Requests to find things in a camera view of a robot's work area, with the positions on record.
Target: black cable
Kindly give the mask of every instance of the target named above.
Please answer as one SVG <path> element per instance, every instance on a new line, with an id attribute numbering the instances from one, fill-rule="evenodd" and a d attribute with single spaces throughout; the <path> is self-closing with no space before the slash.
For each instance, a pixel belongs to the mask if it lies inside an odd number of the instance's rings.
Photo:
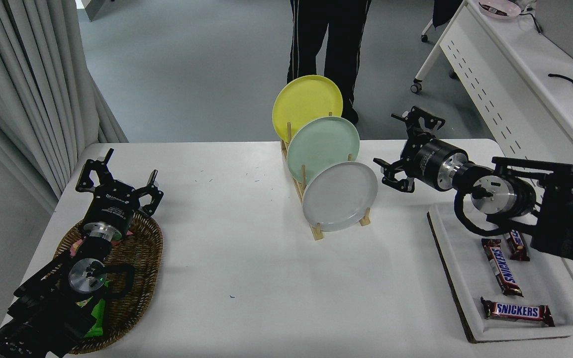
<path id="1" fill-rule="evenodd" d="M 543 33 L 543 29 L 541 29 L 539 22 L 536 20 L 536 18 L 534 17 L 534 15 L 532 13 L 521 13 L 520 15 L 521 16 L 524 16 L 524 15 L 532 16 L 532 20 L 534 20 L 534 27 L 536 28 L 536 32 L 538 32 L 539 34 Z"/>
<path id="2" fill-rule="evenodd" d="M 476 226 L 475 223 L 467 218 L 466 214 L 464 213 L 464 197 L 466 197 L 466 193 L 463 191 L 457 191 L 457 194 L 455 195 L 455 216 L 466 227 L 466 229 L 468 229 L 471 233 L 480 236 L 497 236 L 509 233 L 510 229 L 507 227 L 499 227 L 493 230 L 484 230 Z"/>
<path id="3" fill-rule="evenodd" d="M 564 75 L 559 75 L 558 73 L 548 73 L 548 77 L 558 77 L 559 79 L 568 80 L 573 84 L 573 79 L 570 79 L 569 77 Z"/>

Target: black pants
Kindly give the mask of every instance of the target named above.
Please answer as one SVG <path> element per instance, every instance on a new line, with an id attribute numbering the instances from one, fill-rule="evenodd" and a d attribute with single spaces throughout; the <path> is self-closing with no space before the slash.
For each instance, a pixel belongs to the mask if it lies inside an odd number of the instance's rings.
<path id="1" fill-rule="evenodd" d="M 337 84 L 344 106 L 352 108 L 370 6 L 371 0 L 291 0 L 293 42 L 287 82 L 317 74 L 315 57 L 328 28 L 324 76 Z"/>

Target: yellow plate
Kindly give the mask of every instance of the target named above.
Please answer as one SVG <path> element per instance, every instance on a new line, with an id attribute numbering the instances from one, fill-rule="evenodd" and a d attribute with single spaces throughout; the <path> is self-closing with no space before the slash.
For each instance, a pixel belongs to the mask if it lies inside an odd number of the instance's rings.
<path id="1" fill-rule="evenodd" d="M 305 124 L 323 116 L 342 115 L 342 94 L 330 79 L 318 75 L 300 77 L 280 91 L 273 104 L 273 128 L 282 140 L 289 142 Z"/>

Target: foam tray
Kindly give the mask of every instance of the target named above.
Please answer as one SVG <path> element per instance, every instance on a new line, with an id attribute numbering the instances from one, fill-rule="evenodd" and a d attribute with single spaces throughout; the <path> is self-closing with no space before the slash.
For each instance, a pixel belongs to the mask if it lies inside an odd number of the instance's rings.
<path id="1" fill-rule="evenodd" d="M 468 209 L 476 223 L 487 223 L 485 215 Z M 492 273 L 480 236 L 471 233 L 455 217 L 452 204 L 435 204 L 428 211 L 435 243 L 466 337 L 471 343 L 563 338 L 573 335 L 573 280 L 560 258 L 528 247 L 529 262 L 508 260 L 523 297 L 501 293 Z M 530 236 L 523 235 L 527 243 Z M 506 256 L 510 251 L 502 240 Z M 555 327 L 532 322 L 487 320 L 480 297 L 501 303 L 538 306 L 547 304 Z"/>

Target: curtain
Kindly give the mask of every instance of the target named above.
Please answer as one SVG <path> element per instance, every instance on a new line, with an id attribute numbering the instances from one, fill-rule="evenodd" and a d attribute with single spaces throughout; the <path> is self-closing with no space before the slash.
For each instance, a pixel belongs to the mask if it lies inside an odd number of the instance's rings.
<path id="1" fill-rule="evenodd" d="M 0 0 L 2 164 L 54 208 L 89 144 L 126 141 L 87 69 L 75 2 Z"/>

